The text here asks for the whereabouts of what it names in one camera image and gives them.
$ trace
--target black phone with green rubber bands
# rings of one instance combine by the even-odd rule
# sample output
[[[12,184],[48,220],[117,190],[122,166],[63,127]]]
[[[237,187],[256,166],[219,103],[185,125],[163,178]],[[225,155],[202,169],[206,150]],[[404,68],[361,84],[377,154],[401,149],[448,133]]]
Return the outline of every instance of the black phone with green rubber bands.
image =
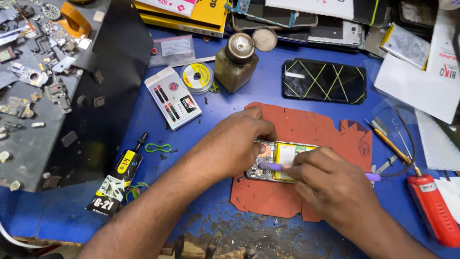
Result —
[[[284,98],[361,104],[367,97],[366,69],[311,59],[283,64]]]

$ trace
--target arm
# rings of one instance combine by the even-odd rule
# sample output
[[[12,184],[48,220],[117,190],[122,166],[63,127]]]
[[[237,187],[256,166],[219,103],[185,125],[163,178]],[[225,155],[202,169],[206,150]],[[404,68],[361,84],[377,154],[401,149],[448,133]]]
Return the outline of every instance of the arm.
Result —
[[[265,152],[259,136],[277,139],[255,106],[219,122],[144,194],[110,220],[79,258],[156,258],[187,206],[218,181],[251,167]]]
[[[376,259],[436,259],[379,204],[364,171],[328,147],[284,164],[295,188],[329,225]]]

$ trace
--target hand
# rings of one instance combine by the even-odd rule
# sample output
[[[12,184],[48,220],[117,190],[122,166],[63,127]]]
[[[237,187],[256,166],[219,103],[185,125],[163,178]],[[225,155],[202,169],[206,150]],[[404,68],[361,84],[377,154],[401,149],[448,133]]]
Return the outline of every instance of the hand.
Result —
[[[253,106],[220,121],[180,162],[191,162],[201,177],[212,181],[233,177],[249,169],[265,146],[258,138],[277,141],[275,125],[262,119],[262,110]]]
[[[372,232],[374,220],[385,214],[364,171],[331,148],[300,153],[283,168],[300,195],[348,239]]]

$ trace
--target black glue nozzle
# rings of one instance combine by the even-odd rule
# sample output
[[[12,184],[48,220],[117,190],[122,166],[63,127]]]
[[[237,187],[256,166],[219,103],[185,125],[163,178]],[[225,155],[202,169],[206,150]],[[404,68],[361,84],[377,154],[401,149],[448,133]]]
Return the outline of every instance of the black glue nozzle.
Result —
[[[144,134],[142,134],[142,137],[140,139],[138,139],[138,144],[136,145],[135,149],[134,149],[134,152],[139,152],[141,146],[145,143],[145,139],[147,138],[148,136],[148,132],[144,132]]]

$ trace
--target glue tube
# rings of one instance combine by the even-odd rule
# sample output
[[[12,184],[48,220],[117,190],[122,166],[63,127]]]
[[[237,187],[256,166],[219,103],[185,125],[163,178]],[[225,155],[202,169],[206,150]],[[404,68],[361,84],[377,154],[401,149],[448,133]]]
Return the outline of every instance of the glue tube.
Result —
[[[120,208],[125,192],[136,173],[143,156],[139,154],[141,146],[149,134],[145,132],[134,149],[127,149],[121,154],[113,170],[104,179],[86,209],[113,217]]]

